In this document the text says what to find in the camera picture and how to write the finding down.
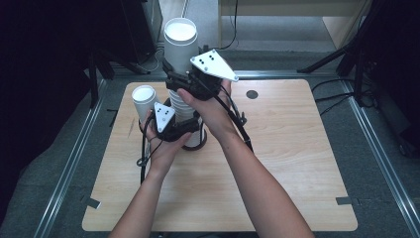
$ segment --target black dot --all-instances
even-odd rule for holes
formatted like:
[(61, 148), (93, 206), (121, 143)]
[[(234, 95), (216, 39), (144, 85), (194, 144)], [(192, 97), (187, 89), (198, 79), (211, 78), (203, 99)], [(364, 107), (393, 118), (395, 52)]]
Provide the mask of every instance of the black dot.
[(259, 97), (259, 94), (254, 90), (249, 90), (247, 92), (247, 97), (250, 99), (256, 99), (257, 97)]

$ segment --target black cable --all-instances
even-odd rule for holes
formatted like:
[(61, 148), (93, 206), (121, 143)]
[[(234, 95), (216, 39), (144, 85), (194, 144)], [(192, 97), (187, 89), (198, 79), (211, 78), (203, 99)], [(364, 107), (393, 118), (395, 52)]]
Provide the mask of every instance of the black cable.
[(350, 82), (355, 82), (353, 79), (346, 79), (346, 78), (331, 79), (331, 80), (323, 81), (323, 82), (320, 82), (320, 83), (316, 84), (314, 87), (312, 87), (311, 91), (313, 92), (315, 90), (315, 88), (317, 88), (318, 86), (320, 86), (322, 84), (330, 83), (330, 82), (335, 82), (335, 81), (350, 81)]
[(344, 102), (344, 100), (346, 100), (347, 98), (351, 97), (352, 95), (347, 95), (346, 97), (342, 98), (340, 101), (334, 103), (332, 106), (328, 107), (327, 109), (325, 109), (323, 112), (320, 113), (320, 116), (322, 116), (323, 114), (329, 112), (333, 107), (339, 105), (340, 103)]
[(232, 100), (232, 97), (231, 97), (231, 95), (229, 94), (228, 90), (226, 90), (226, 88), (225, 88), (223, 85), (220, 85), (220, 87), (221, 87), (221, 88), (223, 89), (223, 91), (226, 93), (226, 96), (228, 96), (228, 100), (229, 100), (229, 102), (231, 103), (232, 108), (234, 108), (234, 111), (235, 111), (236, 116), (237, 116), (238, 118), (240, 118), (240, 117), (241, 117), (241, 115), (240, 115), (240, 113), (239, 113), (239, 111), (238, 111), (238, 107), (237, 107), (237, 105), (235, 104), (234, 100)]
[(148, 163), (148, 160), (146, 158), (146, 133), (148, 132), (149, 123), (151, 123), (153, 119), (153, 115), (149, 116), (145, 123), (145, 128), (142, 131), (143, 132), (143, 141), (142, 141), (142, 157), (137, 160), (137, 166), (142, 167), (141, 174), (140, 174), (140, 183), (142, 183), (145, 180), (146, 175), (146, 164)]
[(225, 49), (229, 48), (229, 47), (232, 45), (232, 43), (236, 40), (236, 36), (237, 36), (237, 25), (236, 25), (236, 20), (237, 20), (237, 16), (238, 16), (238, 0), (236, 0), (236, 3), (235, 3), (234, 38), (232, 39), (232, 42), (231, 42), (228, 46), (226, 46), (226, 47), (222, 47), (222, 48), (219, 48), (219, 50), (225, 50)]
[(333, 96), (317, 98), (317, 99), (315, 99), (315, 102), (328, 101), (328, 100), (334, 99), (336, 97), (353, 96), (353, 95), (354, 95), (353, 92), (345, 92), (345, 93), (340, 93), (340, 94), (336, 94), (336, 95), (333, 95)]

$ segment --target white paper cup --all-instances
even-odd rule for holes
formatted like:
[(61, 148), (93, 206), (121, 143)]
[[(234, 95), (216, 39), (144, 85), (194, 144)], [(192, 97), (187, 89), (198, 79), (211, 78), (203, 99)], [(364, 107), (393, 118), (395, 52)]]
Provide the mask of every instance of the white paper cup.
[(141, 122), (146, 120), (146, 115), (155, 107), (155, 102), (159, 102), (155, 89), (149, 85), (136, 87), (132, 97)]
[(164, 26), (164, 58), (173, 71), (186, 75), (192, 57), (199, 55), (197, 28), (186, 18), (173, 18)]

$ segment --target finger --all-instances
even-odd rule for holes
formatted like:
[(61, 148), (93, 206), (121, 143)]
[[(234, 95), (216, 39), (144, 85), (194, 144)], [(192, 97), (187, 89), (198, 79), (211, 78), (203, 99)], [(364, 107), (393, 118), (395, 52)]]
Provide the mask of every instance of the finger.
[(187, 105), (196, 109), (195, 107), (196, 107), (198, 99), (196, 99), (194, 96), (192, 96), (188, 91), (186, 91), (183, 88), (179, 88), (176, 92)]

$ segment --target wooden table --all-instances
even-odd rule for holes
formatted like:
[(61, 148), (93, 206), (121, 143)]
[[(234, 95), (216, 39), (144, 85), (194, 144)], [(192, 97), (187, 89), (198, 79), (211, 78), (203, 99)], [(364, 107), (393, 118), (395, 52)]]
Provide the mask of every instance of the wooden table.
[[(152, 86), (168, 98), (162, 82), (127, 86), (91, 197), (83, 229), (109, 231), (140, 185), (142, 134), (131, 93)], [(287, 190), (313, 231), (351, 231), (358, 227), (317, 107), (303, 79), (244, 80), (233, 83), (233, 99), (244, 111), (255, 153)], [(259, 96), (250, 99), (249, 90)], [(204, 148), (181, 151), (165, 178), (154, 231), (254, 231), (232, 173), (212, 135)]]

